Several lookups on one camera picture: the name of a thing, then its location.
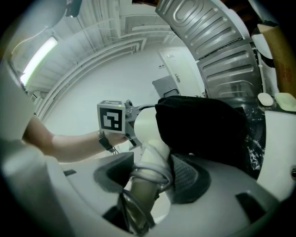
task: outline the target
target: light green object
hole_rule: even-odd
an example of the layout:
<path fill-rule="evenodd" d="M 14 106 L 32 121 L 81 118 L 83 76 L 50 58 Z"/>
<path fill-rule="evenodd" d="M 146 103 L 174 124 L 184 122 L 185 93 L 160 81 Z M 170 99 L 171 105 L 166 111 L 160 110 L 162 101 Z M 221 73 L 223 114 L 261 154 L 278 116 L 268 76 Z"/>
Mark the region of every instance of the light green object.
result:
<path fill-rule="evenodd" d="M 296 112 L 296 99 L 291 94 L 276 93 L 275 98 L 283 110 Z"/>

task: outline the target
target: ceiling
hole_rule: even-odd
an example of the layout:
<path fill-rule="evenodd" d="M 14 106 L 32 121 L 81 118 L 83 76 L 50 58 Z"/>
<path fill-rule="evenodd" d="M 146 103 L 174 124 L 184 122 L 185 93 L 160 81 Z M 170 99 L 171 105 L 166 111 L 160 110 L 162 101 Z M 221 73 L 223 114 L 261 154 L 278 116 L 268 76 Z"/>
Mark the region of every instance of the ceiling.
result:
<path fill-rule="evenodd" d="M 155 13 L 154 6 L 134 4 L 132 0 L 83 0 L 78 17 L 63 17 L 53 28 L 14 50 L 15 69 L 22 72 L 51 36 L 57 39 L 58 45 L 26 85 L 30 94 L 43 92 L 48 105 L 48 101 L 62 95 L 94 67 L 145 50 L 147 44 L 169 44 L 175 39 L 167 23 Z"/>

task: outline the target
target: wristwatch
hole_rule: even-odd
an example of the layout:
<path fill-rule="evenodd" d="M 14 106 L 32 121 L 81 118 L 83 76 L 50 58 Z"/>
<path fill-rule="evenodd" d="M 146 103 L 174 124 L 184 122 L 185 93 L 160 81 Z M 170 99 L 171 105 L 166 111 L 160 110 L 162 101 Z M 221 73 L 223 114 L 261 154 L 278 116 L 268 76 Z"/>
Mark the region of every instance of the wristwatch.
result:
<path fill-rule="evenodd" d="M 115 151 L 114 148 L 110 145 L 103 131 L 99 131 L 99 142 L 108 152 L 113 153 Z"/>

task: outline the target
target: black and white square pattern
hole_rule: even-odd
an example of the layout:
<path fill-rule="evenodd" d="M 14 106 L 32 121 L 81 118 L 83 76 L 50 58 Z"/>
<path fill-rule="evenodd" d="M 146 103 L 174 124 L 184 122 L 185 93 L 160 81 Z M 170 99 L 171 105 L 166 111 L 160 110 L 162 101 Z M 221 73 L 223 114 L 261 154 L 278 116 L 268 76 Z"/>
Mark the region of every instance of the black and white square pattern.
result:
<path fill-rule="evenodd" d="M 102 129 L 122 130 L 122 110 L 100 108 L 100 119 Z"/>
<path fill-rule="evenodd" d="M 104 104 L 104 105 L 122 105 L 122 102 L 121 101 L 116 101 L 116 100 L 104 100 L 104 101 L 102 101 L 101 104 Z"/>

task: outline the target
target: cardboard box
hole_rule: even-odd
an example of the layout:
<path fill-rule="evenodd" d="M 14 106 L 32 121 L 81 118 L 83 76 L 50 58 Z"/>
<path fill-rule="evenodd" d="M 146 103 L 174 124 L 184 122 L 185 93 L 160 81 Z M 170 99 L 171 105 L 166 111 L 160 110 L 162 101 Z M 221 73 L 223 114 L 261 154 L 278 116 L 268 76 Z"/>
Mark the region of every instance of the cardboard box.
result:
<path fill-rule="evenodd" d="M 277 73 L 280 92 L 290 93 L 296 98 L 296 58 L 292 47 L 279 26 L 258 25 L 270 48 Z"/>

